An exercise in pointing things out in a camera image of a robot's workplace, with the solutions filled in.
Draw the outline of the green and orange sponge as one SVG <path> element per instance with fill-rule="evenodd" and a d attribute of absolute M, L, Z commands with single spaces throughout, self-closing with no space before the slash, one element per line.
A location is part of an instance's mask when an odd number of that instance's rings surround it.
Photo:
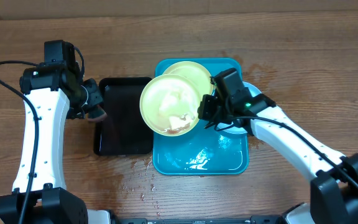
<path fill-rule="evenodd" d="M 106 119 L 108 116 L 101 106 L 93 108 L 89 113 L 87 120 L 91 123 L 98 123 Z"/>

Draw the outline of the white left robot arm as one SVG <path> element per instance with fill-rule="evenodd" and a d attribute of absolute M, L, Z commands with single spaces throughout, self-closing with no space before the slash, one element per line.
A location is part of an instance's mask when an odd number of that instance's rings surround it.
<path fill-rule="evenodd" d="M 4 223 L 110 223 L 106 210 L 89 210 L 67 191 L 63 174 L 66 119 L 83 118 L 94 80 L 52 66 L 28 68 L 20 79 L 25 131 L 20 168 L 9 195 L 0 196 Z"/>

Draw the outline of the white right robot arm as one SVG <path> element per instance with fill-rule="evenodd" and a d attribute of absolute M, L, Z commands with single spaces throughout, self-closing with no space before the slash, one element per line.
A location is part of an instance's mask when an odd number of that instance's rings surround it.
<path fill-rule="evenodd" d="M 358 153 L 345 156 L 295 124 L 273 100 L 248 89 L 204 95 L 199 118 L 226 123 L 278 151 L 310 183 L 310 202 L 285 212 L 280 223 L 358 223 Z"/>

